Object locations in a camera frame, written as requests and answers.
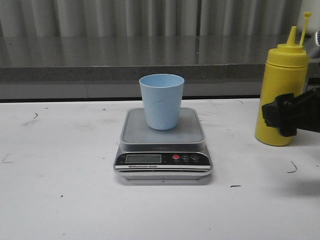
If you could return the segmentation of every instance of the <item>light blue plastic cup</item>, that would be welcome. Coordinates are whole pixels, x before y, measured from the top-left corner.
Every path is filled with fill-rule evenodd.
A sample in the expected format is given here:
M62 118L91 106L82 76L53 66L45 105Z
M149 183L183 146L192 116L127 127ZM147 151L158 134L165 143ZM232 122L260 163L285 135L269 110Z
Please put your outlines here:
M173 74L153 74L140 79L146 123L150 128L168 130L179 122L185 80Z

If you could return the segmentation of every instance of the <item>digital kitchen scale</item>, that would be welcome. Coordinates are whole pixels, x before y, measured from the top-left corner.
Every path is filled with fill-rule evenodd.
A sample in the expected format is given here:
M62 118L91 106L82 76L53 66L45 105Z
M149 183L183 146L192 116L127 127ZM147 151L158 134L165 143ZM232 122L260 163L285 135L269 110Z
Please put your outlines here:
M213 170L198 115L181 108L178 125L156 130L143 108L128 110L114 171L126 179L200 179Z

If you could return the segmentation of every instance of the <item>scale display screen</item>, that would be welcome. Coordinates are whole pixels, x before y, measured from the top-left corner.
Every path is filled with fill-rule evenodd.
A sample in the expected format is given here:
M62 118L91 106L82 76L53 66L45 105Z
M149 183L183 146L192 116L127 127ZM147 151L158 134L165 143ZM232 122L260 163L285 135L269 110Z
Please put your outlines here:
M161 155L130 155L128 154L125 158L126 164L160 164Z

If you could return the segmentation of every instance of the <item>white table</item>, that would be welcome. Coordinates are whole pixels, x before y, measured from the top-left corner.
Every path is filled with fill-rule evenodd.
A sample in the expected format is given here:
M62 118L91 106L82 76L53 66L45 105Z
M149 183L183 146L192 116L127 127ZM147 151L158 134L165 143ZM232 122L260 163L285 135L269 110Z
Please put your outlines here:
M159 183L113 170L141 101L1 103L0 239L320 239L320 134L262 144L258 104L182 101L198 112L214 172Z

